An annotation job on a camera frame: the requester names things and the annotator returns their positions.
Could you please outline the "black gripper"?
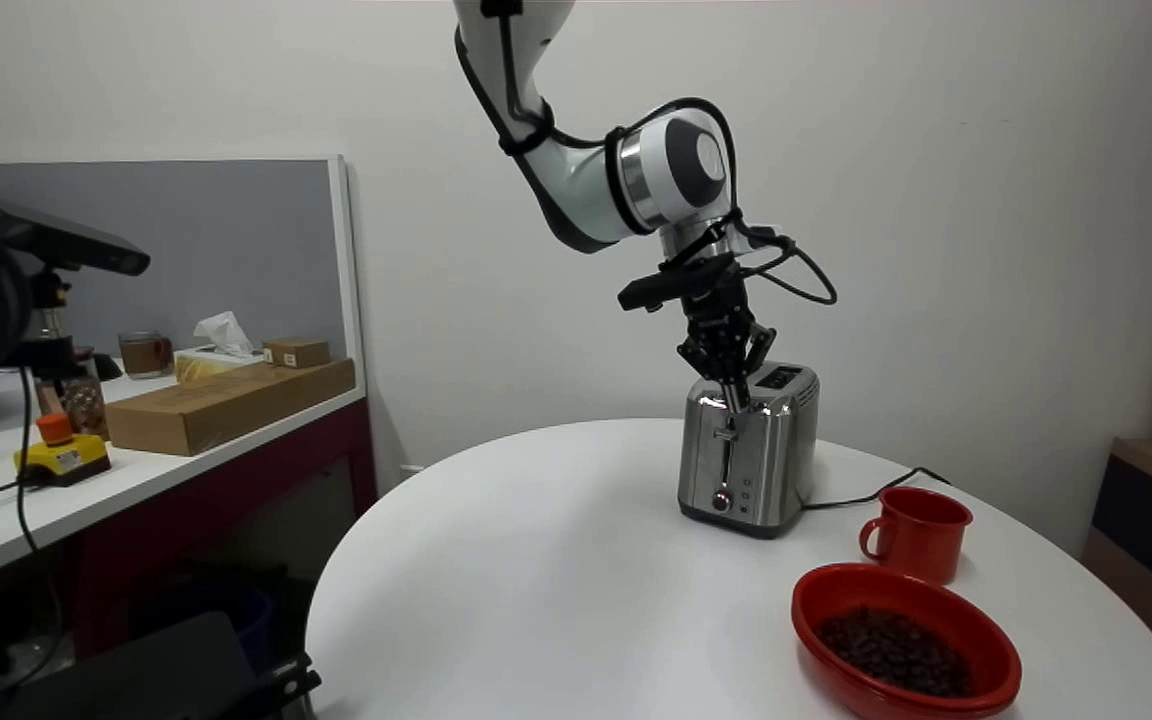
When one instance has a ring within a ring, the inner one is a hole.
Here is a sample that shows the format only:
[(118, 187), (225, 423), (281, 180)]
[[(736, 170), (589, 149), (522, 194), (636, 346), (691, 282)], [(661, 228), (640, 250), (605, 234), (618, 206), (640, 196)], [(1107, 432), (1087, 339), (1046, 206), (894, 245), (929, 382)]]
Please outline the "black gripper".
[(774, 328), (762, 328), (748, 309), (748, 271), (731, 258), (702, 258), (685, 264), (662, 264), (653, 276), (640, 276), (618, 288), (616, 303), (624, 313), (661, 313), (680, 303), (687, 316), (687, 336), (680, 356), (702, 376), (725, 376), (725, 354), (741, 354), (727, 398), (748, 406), (748, 376), (762, 363), (774, 346)]

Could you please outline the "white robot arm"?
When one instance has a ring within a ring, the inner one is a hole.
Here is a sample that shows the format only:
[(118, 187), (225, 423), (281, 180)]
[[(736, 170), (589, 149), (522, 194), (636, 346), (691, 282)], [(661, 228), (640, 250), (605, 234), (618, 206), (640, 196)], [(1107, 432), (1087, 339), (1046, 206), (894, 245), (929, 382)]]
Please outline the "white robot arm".
[(547, 234), (577, 252), (605, 252), (629, 236), (661, 236), (662, 264), (618, 288), (618, 309), (680, 303), (687, 336), (680, 356), (731, 406), (774, 333), (759, 328), (741, 252), (751, 250), (736, 206), (736, 139), (713, 102), (680, 95), (571, 138), (536, 83), (536, 68), (577, 0), (452, 0), (456, 62), (497, 130), (500, 152), (528, 180)]

